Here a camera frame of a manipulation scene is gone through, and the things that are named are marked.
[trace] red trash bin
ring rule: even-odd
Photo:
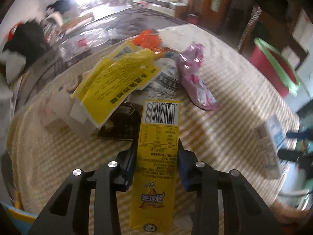
[[[285,98],[289,93],[297,95],[299,77],[281,53],[260,38],[255,39],[255,49],[249,59]]]

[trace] table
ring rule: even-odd
[[[174,26],[159,31],[162,41],[177,51],[185,50],[192,41],[204,45],[204,60],[200,77],[207,84],[221,110],[204,111],[195,107],[181,89],[176,99],[181,102],[180,138],[187,150],[194,151],[214,169],[228,172],[238,169],[271,205],[284,182],[264,177],[262,155],[256,145],[253,128],[276,114],[283,131],[298,130],[299,118],[294,114],[270,82],[244,57],[208,32],[192,24]],[[115,159],[127,149],[128,142],[82,140],[69,128],[50,134],[44,130],[36,115],[41,101],[65,84],[69,78],[91,69],[114,47],[95,53],[46,85],[32,101],[14,117],[8,133],[7,146],[12,158],[13,177],[22,196],[26,211],[39,213],[64,179],[76,168],[97,169]],[[295,141],[288,141],[294,148]],[[131,190],[117,193],[122,234],[139,234],[129,228]],[[190,234],[179,225],[179,217],[188,214],[195,194],[186,193],[176,185],[174,222],[169,234]],[[90,204],[90,227],[93,225],[93,197]]]

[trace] metal bolt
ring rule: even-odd
[[[79,176],[81,173],[82,173],[81,169],[75,169],[75,170],[73,171],[73,175],[74,175],[74,176]]]
[[[110,161],[108,165],[110,168],[114,168],[118,165],[118,163],[116,161]]]
[[[240,172],[237,171],[236,169],[233,169],[231,172],[231,175],[233,175],[234,177],[238,177],[240,175]]]
[[[205,166],[205,163],[204,163],[204,162],[201,162],[201,161],[197,161],[197,162],[196,162],[196,166],[197,166],[198,168],[203,168],[203,167]]]

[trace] barcode number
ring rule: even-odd
[[[176,103],[150,102],[147,104],[145,123],[173,125],[177,114],[175,109]]]

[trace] yellow carton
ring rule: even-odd
[[[131,198],[133,229],[170,230],[177,180],[179,107],[174,100],[145,102]]]

